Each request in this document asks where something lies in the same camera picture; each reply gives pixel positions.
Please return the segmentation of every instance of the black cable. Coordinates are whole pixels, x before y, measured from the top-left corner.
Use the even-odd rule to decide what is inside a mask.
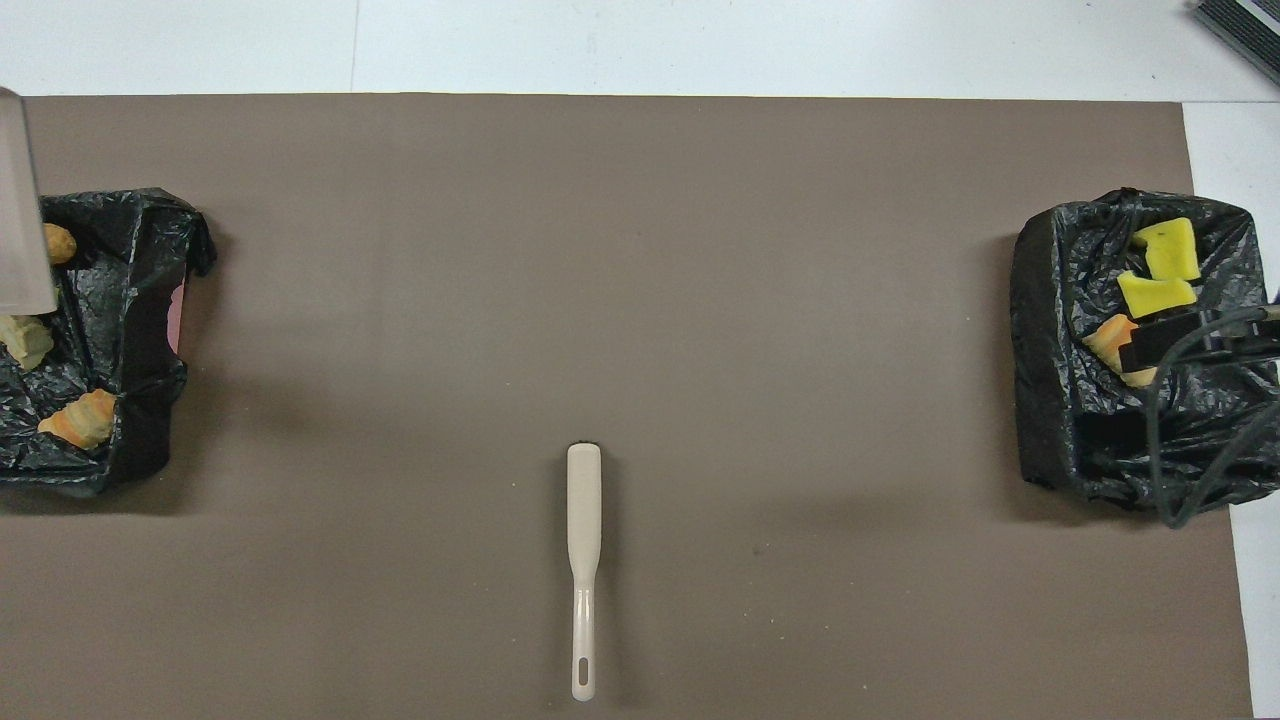
[[[1230,442],[1222,446],[1219,451],[1217,457],[1210,464],[1204,474],[1201,475],[1199,482],[1196,486],[1196,491],[1183,501],[1183,506],[1178,510],[1178,515],[1174,518],[1170,528],[1181,528],[1196,515],[1196,510],[1204,502],[1211,492],[1217,489],[1219,483],[1222,480],[1222,475],[1226,474],[1226,469],[1231,466],[1231,462],[1240,456],[1240,452],[1253,441],[1258,439],[1263,432],[1266,432],[1271,423],[1276,418],[1280,418],[1280,401],[1267,404],[1266,409],[1258,413],[1256,418],[1249,420],[1244,429],[1235,434]]]
[[[1169,507],[1169,493],[1165,489],[1164,469],[1160,464],[1160,388],[1169,377],[1169,373],[1172,370],[1174,363],[1176,363],[1184,352],[1190,350],[1190,347],[1202,338],[1236,323],[1256,323],[1270,318],[1280,318],[1280,306],[1263,305],[1224,313],[1219,319],[1204,323],[1203,325],[1180,337],[1178,342],[1175,342],[1169,351],[1165,352],[1164,357],[1160,359],[1160,364],[1156,365],[1156,374],[1152,377],[1151,386],[1147,388],[1147,402],[1143,407],[1143,416],[1147,421],[1147,455],[1151,465],[1151,491],[1156,498],[1156,510],[1160,512],[1160,520],[1170,528],[1180,525],[1178,524],[1178,518],[1174,516]],[[1183,510],[1185,510],[1185,507],[1179,509],[1179,515],[1181,515]]]

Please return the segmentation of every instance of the black plastic bag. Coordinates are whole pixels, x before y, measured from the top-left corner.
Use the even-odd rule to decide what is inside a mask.
[[[1146,391],[1133,389],[1082,342],[1126,310],[1116,275],[1149,277],[1134,231],[1189,218],[1203,282],[1197,309],[1267,302],[1253,218],[1183,195],[1108,192],[1069,202],[1023,228],[1010,278],[1018,446],[1023,478],[1129,510],[1156,507],[1149,482]],[[1161,468],[1167,495],[1187,498],[1231,439],[1277,392],[1271,364],[1176,365],[1162,389]],[[1270,428],[1229,466],[1197,512],[1265,497],[1280,487],[1280,433]]]
[[[0,483],[96,495],[169,461],[169,411],[187,382],[169,347],[169,305],[216,254],[201,214],[159,188],[44,197],[41,209],[78,249],[54,269],[58,310],[41,316],[54,350],[26,373],[0,350]],[[82,451],[36,430],[96,388],[116,396],[108,442]]]

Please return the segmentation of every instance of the sponge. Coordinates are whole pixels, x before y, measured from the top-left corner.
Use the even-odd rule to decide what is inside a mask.
[[[1120,346],[1129,345],[1132,333],[1138,325],[1123,313],[1111,315],[1107,322],[1094,331],[1093,334],[1083,338],[1084,346],[1098,356],[1098,360],[1111,368],[1120,379],[1129,387],[1147,387],[1155,379],[1156,369],[1137,370],[1125,373],[1120,365]]]
[[[1196,302],[1196,291],[1184,279],[1148,281],[1133,274],[1133,270],[1125,270],[1116,282],[1129,305],[1129,314],[1135,319]]]
[[[1157,281],[1199,278],[1196,231],[1187,218],[1174,218],[1133,233],[1133,243],[1147,249],[1147,266]]]

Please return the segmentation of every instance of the bread piece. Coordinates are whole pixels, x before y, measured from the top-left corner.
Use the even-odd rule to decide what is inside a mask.
[[[54,348],[54,336],[40,318],[31,315],[0,315],[0,342],[23,370],[40,365]]]
[[[45,418],[36,429],[55,434],[81,450],[93,450],[111,437],[113,425],[115,396],[99,388]]]
[[[45,243],[49,246],[50,265],[61,265],[76,256],[76,238],[61,225],[45,223]]]

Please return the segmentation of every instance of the yellow sponge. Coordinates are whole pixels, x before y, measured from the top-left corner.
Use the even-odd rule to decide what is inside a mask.
[[[1143,388],[1151,384],[1151,380],[1156,379],[1156,369],[1147,368],[1146,370],[1134,370],[1132,373],[1120,373],[1120,379],[1124,384],[1129,387]]]
[[[1187,218],[1174,218],[1133,233],[1133,243],[1147,249],[1147,266],[1157,281],[1199,278],[1196,231]]]
[[[1196,302],[1196,291],[1183,279],[1148,281],[1133,274],[1133,270],[1125,270],[1116,282],[1120,283],[1120,292],[1134,318]]]

